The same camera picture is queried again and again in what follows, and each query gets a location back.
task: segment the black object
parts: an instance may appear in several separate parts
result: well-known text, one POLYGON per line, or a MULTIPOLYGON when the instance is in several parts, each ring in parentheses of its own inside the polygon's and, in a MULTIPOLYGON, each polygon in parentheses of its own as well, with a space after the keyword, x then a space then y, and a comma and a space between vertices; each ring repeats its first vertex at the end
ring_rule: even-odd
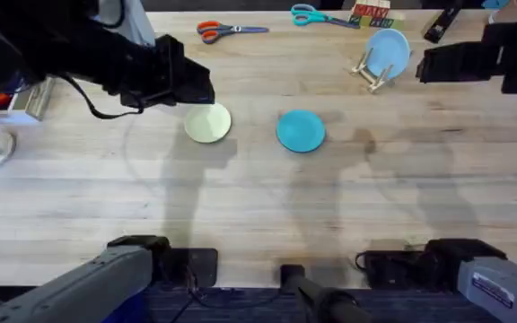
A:
POLYGON ((421 254, 419 251, 365 251, 360 254, 364 260, 360 269, 373 289, 420 289, 413 264, 421 254))
POLYGON ((282 265, 281 290, 294 291, 308 320, 319 323, 367 323, 371 317, 348 292, 324 288, 304 277, 304 267, 282 265))
POLYGON ((506 255, 484 241, 430 240, 424 251, 365 251, 363 271, 372 289, 456 292, 462 262, 506 255))
POLYGON ((185 270, 196 277, 197 287, 216 284, 218 251, 210 248, 173 248, 164 259, 164 271, 172 284, 185 283, 185 270))
POLYGON ((436 21, 428 31, 426 31, 426 34, 424 35, 424 39, 433 42, 434 44, 437 44, 438 41, 444 36, 444 33, 448 28, 450 28, 450 25, 454 21, 454 18, 458 15, 460 10, 462 9, 462 0, 456 0, 454 1, 450 6, 448 6, 440 15, 438 18, 436 18, 436 21))
POLYGON ((98 0, 0 0, 0 90, 20 70, 28 83, 71 75, 132 108, 213 103, 209 70, 169 35, 137 45, 89 18, 98 0))
POLYGON ((487 81, 503 75, 502 93, 517 93, 517 22, 489 24, 481 41, 427 49, 416 77, 422 83, 487 81))
POLYGON ((172 249, 167 238, 153 235, 124 236, 107 244, 107 247, 116 246, 141 246, 151 250, 153 283, 165 281, 174 285, 188 285, 188 274, 194 275, 197 285, 201 287, 211 287, 216 283, 216 249, 172 249))

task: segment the small plate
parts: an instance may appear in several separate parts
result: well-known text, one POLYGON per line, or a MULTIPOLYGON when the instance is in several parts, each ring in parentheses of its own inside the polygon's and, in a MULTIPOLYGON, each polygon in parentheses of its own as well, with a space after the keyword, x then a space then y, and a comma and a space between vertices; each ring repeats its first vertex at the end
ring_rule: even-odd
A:
POLYGON ((222 139, 231 129, 231 123, 231 113, 220 103, 195 106, 184 121, 187 135, 204 144, 222 139))
POLYGON ((372 48, 368 57, 368 69, 379 76, 382 70, 393 65, 388 78, 394 78, 404 72, 410 61, 410 45, 404 34, 394 29, 377 31, 366 43, 366 52, 372 48))
POLYGON ((316 114, 296 109, 284 114, 276 126, 278 141, 295 153, 317 149, 324 141, 325 129, 316 114))

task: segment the sticker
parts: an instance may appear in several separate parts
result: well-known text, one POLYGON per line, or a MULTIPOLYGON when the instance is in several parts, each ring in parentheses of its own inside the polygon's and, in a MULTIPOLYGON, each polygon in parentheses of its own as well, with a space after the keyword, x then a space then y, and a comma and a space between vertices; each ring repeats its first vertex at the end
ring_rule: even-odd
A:
POLYGON ((515 297, 511 292, 508 292, 505 288, 499 284, 494 283, 488 277, 479 273, 474 273, 472 276, 472 285, 477 287, 482 292, 485 292, 490 297, 501 302, 505 307, 511 309, 513 307, 513 301, 515 297))

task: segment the light blue plate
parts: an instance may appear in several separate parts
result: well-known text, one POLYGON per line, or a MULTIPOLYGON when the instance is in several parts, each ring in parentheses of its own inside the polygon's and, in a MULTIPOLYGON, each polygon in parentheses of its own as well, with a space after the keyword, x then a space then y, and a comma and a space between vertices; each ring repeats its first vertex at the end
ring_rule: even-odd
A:
POLYGON ((372 48, 368 57, 368 69, 375 75, 381 74, 384 68, 394 65, 388 78, 394 78, 404 72, 410 60, 410 45, 404 34, 394 29, 377 31, 366 43, 366 52, 372 48))
POLYGON ((316 114, 296 109, 287 112, 278 120, 276 136, 289 150, 307 153, 317 149, 324 141, 324 124, 316 114))

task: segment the blue-handled scissors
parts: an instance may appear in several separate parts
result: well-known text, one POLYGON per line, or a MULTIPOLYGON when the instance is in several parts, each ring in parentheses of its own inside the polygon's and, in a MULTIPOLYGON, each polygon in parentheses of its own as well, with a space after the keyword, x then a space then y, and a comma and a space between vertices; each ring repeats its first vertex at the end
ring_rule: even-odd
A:
POLYGON ((304 26, 311 22, 328 22, 347 28, 360 28, 358 24, 353 24, 321 13, 310 4, 295 4, 291 8, 291 13, 293 14, 293 22, 297 26, 304 26))
POLYGON ((212 44, 222 36, 233 35, 237 32, 268 32, 268 28, 229 26, 223 25, 220 22, 201 22, 197 25, 197 32, 201 35, 201 39, 205 44, 212 44))

